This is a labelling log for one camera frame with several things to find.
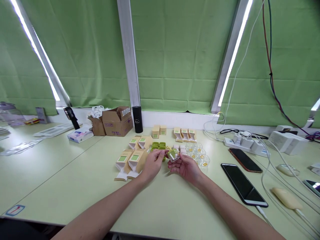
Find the person's left hand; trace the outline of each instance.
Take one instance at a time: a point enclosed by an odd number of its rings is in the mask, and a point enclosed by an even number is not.
[[[167,157],[169,150],[154,149],[153,152],[149,153],[144,168],[141,172],[141,177],[146,181],[151,181],[158,174],[161,168],[162,159],[164,156]]]

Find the hand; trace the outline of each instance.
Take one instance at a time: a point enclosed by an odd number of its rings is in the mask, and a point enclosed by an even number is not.
[[[169,150],[154,149],[149,153],[144,168],[141,172],[141,177],[146,181],[151,181],[158,174],[161,168],[163,157],[169,152]]]
[[[175,162],[168,162],[170,172],[176,172],[181,175],[185,180],[197,187],[200,184],[203,173],[201,172],[195,160],[187,155],[180,153],[180,159]]]

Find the desk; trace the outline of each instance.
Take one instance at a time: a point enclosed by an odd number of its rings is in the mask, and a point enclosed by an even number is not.
[[[151,128],[144,128],[142,134],[150,133]],[[126,137],[106,136],[98,141],[22,199],[19,204],[26,207],[15,218],[65,225],[89,206],[126,184],[114,182],[118,174],[115,161],[123,149],[127,148],[130,138],[134,135],[136,133],[131,130]],[[211,159],[209,167],[203,169],[205,174],[242,203],[220,166],[221,163],[239,165],[227,151],[228,148],[221,142],[209,140],[202,131],[197,131],[197,139]],[[172,130],[168,129],[167,135],[160,136],[157,141],[173,145],[175,139]],[[272,161],[276,165],[281,163],[275,151],[271,150],[271,154]],[[295,166],[297,162],[302,178],[319,181],[319,176],[305,169],[316,161],[312,156],[319,156],[319,146],[311,144],[299,156],[284,154],[289,164]],[[263,165],[267,165],[266,158],[259,156],[255,158]],[[288,220],[268,198],[261,185],[261,174],[241,170],[268,202],[269,207],[264,210],[277,231],[287,239],[310,238],[299,226]],[[319,199],[313,197],[307,190],[304,191],[295,179],[289,177],[286,179],[310,196],[314,202],[319,202]],[[281,184],[269,174],[265,176],[264,182],[267,188],[281,187]],[[255,207],[246,207],[261,217]],[[319,223],[319,217],[307,207],[304,213],[314,224]],[[295,219],[305,226],[299,217],[295,216]],[[196,189],[180,176],[168,173],[166,162],[150,186],[133,200],[111,231],[170,239],[235,239],[217,211]]]
[[[18,127],[6,126],[9,138],[0,141],[0,151],[36,139],[32,135],[58,125],[36,124]],[[18,203],[34,189],[52,177],[64,166],[94,145],[102,137],[93,137],[78,144],[67,139],[65,132],[44,139],[23,153],[0,156],[0,213]]]

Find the phone screen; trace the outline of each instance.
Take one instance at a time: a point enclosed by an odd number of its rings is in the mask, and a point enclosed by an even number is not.
[[[309,180],[306,180],[315,190],[317,190],[320,193],[320,183],[312,182]]]
[[[257,190],[252,186],[246,176],[241,172],[237,165],[221,165],[227,175],[229,176],[230,181],[233,183],[234,188],[239,195],[244,200],[255,201],[255,202],[265,202]]]
[[[261,168],[254,161],[251,160],[241,149],[230,148],[230,151],[237,157],[237,159],[243,164],[243,166],[255,172],[262,172]]]

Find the human arm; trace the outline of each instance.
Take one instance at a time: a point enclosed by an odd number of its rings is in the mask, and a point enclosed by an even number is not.
[[[270,225],[201,172],[192,158],[181,154],[179,160],[174,163],[168,162],[168,168],[171,172],[180,174],[209,199],[238,239],[284,239]]]
[[[167,152],[167,150],[158,150],[150,153],[143,171],[137,178],[89,207],[52,239],[103,239],[130,202],[158,174],[162,159]]]

